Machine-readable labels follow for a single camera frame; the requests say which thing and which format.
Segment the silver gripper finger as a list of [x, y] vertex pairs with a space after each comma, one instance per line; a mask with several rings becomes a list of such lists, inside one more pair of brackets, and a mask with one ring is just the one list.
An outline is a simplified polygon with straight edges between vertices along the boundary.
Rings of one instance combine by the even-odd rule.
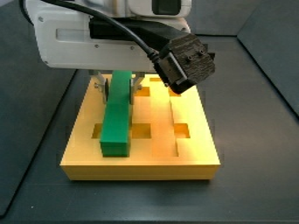
[[103, 103], [109, 101], [109, 79], [103, 76], [99, 70], [90, 70], [89, 74], [94, 80], [94, 87], [102, 93]]
[[137, 72], [135, 76], [130, 80], [130, 103], [135, 102], [135, 93], [143, 88], [142, 82], [146, 77], [145, 72]]

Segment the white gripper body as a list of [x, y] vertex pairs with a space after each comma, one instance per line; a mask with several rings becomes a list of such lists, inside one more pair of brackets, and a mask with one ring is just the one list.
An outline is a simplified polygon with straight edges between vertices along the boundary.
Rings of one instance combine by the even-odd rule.
[[53, 68], [153, 72], [154, 64], [142, 47], [107, 21], [53, 4], [77, 4], [129, 25], [139, 33], [146, 25], [162, 32], [189, 32], [186, 22], [193, 0], [23, 0], [32, 22], [42, 61]]

